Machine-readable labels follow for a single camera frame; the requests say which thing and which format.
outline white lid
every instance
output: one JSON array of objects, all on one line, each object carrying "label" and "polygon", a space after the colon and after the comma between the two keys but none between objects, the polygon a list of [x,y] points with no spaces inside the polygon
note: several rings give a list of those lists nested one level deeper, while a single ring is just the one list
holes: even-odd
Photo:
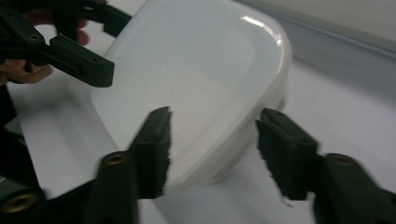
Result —
[{"label": "white lid", "polygon": [[171,107],[172,188],[205,165],[283,75],[290,46],[270,17],[232,1],[148,0],[106,57],[116,64],[114,83],[92,89],[92,101],[120,150],[150,111]]}]

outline white plastic container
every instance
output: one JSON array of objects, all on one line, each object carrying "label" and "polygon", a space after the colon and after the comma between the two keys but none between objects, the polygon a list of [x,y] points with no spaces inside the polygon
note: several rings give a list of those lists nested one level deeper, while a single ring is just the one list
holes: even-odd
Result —
[{"label": "white plastic container", "polygon": [[146,115],[170,106],[166,192],[222,179],[284,99],[290,43],[270,17],[228,0],[148,0],[106,57],[114,84],[92,101],[120,150]]}]

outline white table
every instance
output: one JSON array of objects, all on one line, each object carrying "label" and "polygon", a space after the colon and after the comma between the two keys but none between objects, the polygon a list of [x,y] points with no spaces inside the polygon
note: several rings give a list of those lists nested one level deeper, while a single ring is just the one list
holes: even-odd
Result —
[{"label": "white table", "polygon": [[[111,1],[135,13],[144,1]],[[396,191],[396,62],[282,22],[295,53],[284,112],[322,143],[320,153],[351,156],[383,188]],[[112,42],[91,24],[90,49]],[[60,72],[10,91],[38,179],[56,196],[94,176],[97,160],[116,150],[90,101],[90,88]],[[142,223],[314,223],[311,205],[285,205],[252,143],[223,181],[142,203]]]}]

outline human hand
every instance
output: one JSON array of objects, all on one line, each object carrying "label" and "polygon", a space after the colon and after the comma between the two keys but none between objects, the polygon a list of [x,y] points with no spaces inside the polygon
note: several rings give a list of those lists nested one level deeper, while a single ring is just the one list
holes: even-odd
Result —
[{"label": "human hand", "polygon": [[[32,23],[34,26],[42,24],[53,24],[53,17],[50,11],[46,9],[37,9],[30,11],[23,15],[23,17]],[[89,37],[86,33],[80,29],[87,25],[87,21],[80,20],[78,22],[78,43],[86,45],[89,42]],[[27,73],[23,70],[26,65],[25,60],[4,60],[0,62],[0,86],[8,83],[10,80],[20,83],[37,83],[44,77],[49,76],[52,73],[52,67],[36,66],[32,64],[32,73]]]}]

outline white wall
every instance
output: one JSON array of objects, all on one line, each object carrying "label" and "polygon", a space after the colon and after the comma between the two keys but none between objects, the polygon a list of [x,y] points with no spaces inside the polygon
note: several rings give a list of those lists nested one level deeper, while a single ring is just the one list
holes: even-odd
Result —
[{"label": "white wall", "polygon": [[238,0],[396,52],[394,0]]}]

